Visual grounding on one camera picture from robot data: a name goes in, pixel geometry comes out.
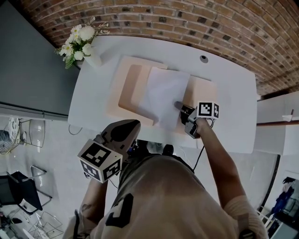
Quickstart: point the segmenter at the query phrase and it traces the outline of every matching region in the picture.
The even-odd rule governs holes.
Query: hand
[[[196,132],[200,135],[200,133],[202,132],[203,129],[205,129],[206,127],[210,128],[208,121],[206,120],[206,118],[198,118],[196,120],[196,125],[197,125],[197,130]]]

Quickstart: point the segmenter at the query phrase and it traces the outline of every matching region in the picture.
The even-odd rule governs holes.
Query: flower bouquet
[[[90,43],[98,34],[109,34],[109,31],[102,30],[101,28],[108,27],[108,23],[102,23],[98,27],[92,26],[95,17],[85,25],[77,25],[72,28],[70,37],[66,40],[65,44],[55,49],[55,53],[63,56],[65,68],[69,69],[76,60],[82,60],[91,56],[93,53]]]

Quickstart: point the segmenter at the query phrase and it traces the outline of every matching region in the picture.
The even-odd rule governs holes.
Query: white table
[[[256,133],[256,81],[254,73],[208,52],[161,40],[98,36],[93,46],[103,65],[92,68],[87,62],[81,68],[69,112],[71,125],[102,131],[108,124],[121,120],[106,115],[109,87],[123,55],[164,63],[170,70],[180,70],[217,83],[220,118],[216,132],[229,152],[251,153]],[[208,58],[202,63],[201,55]],[[142,127],[141,140],[201,148],[202,142],[188,135],[175,134],[155,127]]]

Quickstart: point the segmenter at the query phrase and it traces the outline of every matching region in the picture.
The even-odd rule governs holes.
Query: beige t-shirt
[[[246,215],[246,225],[257,239],[268,238],[245,196],[222,209],[186,166],[172,157],[153,156],[125,179],[113,207],[98,225],[79,213],[64,238],[73,238],[77,221],[78,238],[235,239],[241,215]]]

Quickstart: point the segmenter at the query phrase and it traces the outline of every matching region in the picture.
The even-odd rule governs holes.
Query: brick wall
[[[299,10],[293,0],[17,0],[57,46],[70,29],[109,22],[113,35],[202,49],[256,74],[257,92],[299,90]]]

